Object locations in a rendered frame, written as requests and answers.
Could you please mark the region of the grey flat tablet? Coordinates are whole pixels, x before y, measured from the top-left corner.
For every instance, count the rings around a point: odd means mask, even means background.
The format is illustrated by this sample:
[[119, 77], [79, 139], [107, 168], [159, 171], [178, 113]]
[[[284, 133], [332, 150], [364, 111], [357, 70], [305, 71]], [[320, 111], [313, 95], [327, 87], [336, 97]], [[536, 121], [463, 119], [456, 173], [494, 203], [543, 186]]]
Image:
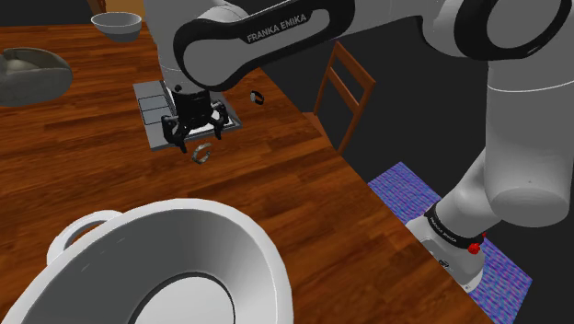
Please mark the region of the grey flat tablet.
[[[174, 101], [165, 82], [163, 80], [149, 81], [133, 84], [132, 87], [138, 101], [151, 150], [158, 151], [174, 147], [174, 145], [166, 141], [161, 125], [162, 116], [174, 116], [175, 112]], [[221, 92], [211, 92], [210, 97], [213, 107], [221, 103], [225, 106], [228, 113], [229, 122], [224, 126], [222, 133], [229, 133], [243, 127], [243, 123]]]

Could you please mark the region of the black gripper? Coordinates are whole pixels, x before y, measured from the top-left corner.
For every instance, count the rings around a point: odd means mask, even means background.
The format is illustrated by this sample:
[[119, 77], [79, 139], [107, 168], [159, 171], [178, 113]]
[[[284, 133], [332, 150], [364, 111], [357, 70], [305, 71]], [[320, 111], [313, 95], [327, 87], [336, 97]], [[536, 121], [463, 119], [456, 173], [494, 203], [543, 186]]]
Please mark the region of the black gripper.
[[213, 126], [215, 137], [222, 139], [222, 130], [227, 124], [227, 110], [222, 102], [216, 102], [213, 110], [218, 118], [212, 117], [211, 97], [208, 90], [193, 94], [173, 92], [177, 116], [162, 116], [161, 125], [164, 138], [169, 144], [177, 146], [182, 153], [188, 152], [185, 138], [189, 130], [205, 126], [208, 121]]

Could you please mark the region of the wooden chair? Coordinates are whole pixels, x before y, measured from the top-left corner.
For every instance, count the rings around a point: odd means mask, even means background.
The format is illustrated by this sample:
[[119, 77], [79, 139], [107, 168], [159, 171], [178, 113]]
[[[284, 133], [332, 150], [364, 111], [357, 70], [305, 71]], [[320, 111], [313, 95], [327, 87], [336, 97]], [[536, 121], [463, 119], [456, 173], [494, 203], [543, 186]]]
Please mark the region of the wooden chair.
[[[360, 100], [357, 100], [345, 83], [342, 81], [340, 76], [333, 68], [334, 62], [339, 61], [345, 69], [352, 75], [355, 81], [362, 87], [363, 93]], [[376, 81], [370, 76], [370, 74], [358, 63], [358, 61], [344, 48], [344, 46], [337, 40], [334, 43], [332, 53], [330, 54], [326, 71], [322, 77], [320, 87], [318, 89], [316, 103], [312, 112], [304, 112], [303, 115], [309, 120], [312, 125], [325, 137], [327, 133], [323, 128], [319, 118], [318, 111], [323, 99], [326, 85], [330, 83], [338, 92], [339, 96], [347, 105], [348, 109], [352, 113], [352, 119], [350, 125], [341, 140], [337, 152], [342, 155], [347, 148], [350, 139], [352, 138], [354, 131], [361, 120], [365, 106], [368, 103]]]

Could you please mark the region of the blue patterned robot stand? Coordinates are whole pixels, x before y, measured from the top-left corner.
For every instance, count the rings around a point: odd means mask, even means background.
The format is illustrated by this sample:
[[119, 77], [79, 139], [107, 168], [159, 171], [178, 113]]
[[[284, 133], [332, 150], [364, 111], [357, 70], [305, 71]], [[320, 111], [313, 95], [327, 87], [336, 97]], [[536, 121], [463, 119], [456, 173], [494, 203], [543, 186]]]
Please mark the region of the blue patterned robot stand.
[[[368, 185], [402, 222], [423, 214], [440, 200], [422, 179], [399, 162]], [[483, 277], [469, 295], [494, 324], [513, 324], [532, 283], [532, 278], [485, 240], [481, 250], [486, 254]]]

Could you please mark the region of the large white mug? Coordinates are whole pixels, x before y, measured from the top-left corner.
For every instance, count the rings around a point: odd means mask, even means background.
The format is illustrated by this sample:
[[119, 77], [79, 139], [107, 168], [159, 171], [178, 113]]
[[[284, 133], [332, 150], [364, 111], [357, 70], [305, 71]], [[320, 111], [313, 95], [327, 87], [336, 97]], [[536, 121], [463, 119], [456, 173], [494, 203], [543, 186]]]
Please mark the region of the large white mug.
[[74, 221], [1, 324], [294, 324], [293, 297], [253, 219], [172, 199]]

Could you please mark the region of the small white bowl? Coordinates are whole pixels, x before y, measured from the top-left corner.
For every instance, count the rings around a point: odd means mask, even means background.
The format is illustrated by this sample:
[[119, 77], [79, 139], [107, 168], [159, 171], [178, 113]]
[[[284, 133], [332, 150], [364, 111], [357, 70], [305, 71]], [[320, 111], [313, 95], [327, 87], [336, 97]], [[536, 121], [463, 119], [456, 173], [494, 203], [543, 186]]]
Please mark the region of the small white bowl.
[[135, 41], [142, 28], [142, 18], [130, 12], [107, 12], [94, 15], [92, 24], [106, 37], [116, 42]]

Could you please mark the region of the wooden table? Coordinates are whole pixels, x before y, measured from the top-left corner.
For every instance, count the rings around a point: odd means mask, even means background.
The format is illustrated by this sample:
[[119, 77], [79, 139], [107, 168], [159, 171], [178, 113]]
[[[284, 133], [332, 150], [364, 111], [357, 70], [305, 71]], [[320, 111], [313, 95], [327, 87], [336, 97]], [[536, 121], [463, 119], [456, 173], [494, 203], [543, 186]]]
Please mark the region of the wooden table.
[[132, 85], [161, 76], [148, 32], [116, 43], [90, 25], [0, 28], [0, 51], [12, 47], [59, 54], [74, 81], [54, 101], [0, 108], [0, 321], [77, 218], [202, 198], [268, 233], [294, 324], [492, 324], [264, 72], [226, 93], [244, 126], [197, 165], [147, 142]]

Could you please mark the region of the grey dish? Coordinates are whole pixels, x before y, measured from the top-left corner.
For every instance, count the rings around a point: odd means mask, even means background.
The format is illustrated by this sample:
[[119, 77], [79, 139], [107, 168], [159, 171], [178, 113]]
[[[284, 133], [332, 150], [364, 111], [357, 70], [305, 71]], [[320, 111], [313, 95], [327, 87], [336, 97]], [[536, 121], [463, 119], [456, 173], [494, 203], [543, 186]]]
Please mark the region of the grey dish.
[[38, 48], [6, 48], [0, 53], [0, 106], [22, 107], [62, 96], [74, 80], [59, 55]]

